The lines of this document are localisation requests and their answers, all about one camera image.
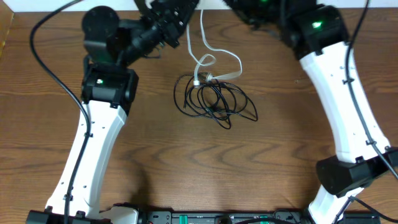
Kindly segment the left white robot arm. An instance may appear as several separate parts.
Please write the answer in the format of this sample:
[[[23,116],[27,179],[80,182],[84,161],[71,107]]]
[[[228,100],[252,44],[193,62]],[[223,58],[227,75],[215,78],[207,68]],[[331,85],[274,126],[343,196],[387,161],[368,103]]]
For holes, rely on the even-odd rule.
[[[134,101],[139,78],[130,68],[157,46],[179,45],[196,1],[137,1],[138,20],[121,19],[108,6],[89,10],[82,20],[84,47],[79,126],[67,163],[44,211],[27,223],[145,223],[126,203],[100,209],[103,179],[116,138]]]

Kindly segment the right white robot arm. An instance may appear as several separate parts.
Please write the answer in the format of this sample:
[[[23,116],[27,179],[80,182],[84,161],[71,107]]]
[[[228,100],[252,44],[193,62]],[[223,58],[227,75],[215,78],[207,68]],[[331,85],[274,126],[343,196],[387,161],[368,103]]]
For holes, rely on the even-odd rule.
[[[321,183],[304,223],[337,223],[350,203],[387,172],[395,172],[397,149],[373,115],[359,79],[343,16],[316,1],[228,1],[245,23],[275,24],[312,81],[329,120],[336,154],[316,164]]]

